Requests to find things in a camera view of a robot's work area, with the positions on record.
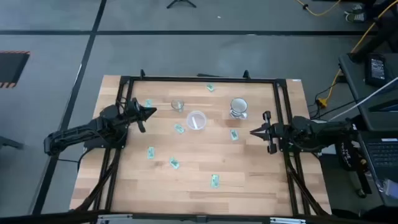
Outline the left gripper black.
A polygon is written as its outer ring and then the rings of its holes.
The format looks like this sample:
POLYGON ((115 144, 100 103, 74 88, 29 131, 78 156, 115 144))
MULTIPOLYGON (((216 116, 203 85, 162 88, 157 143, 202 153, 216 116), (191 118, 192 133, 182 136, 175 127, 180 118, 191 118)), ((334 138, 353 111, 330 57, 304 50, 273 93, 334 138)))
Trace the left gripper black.
POLYGON ((130 123, 147 121, 156 111, 157 108, 141 106, 136 98, 126 103, 126 116, 130 123))

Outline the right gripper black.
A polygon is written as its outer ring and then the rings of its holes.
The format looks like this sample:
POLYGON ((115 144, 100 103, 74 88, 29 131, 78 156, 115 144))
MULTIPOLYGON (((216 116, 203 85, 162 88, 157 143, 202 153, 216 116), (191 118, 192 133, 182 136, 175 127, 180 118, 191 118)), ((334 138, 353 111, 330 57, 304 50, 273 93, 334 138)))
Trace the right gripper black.
POLYGON ((274 138, 287 138, 289 136, 290 125, 284 123, 271 123, 271 112, 265 111, 262 114, 265 123, 259 128, 250 131, 251 135, 261 138, 263 141, 274 143, 274 138))

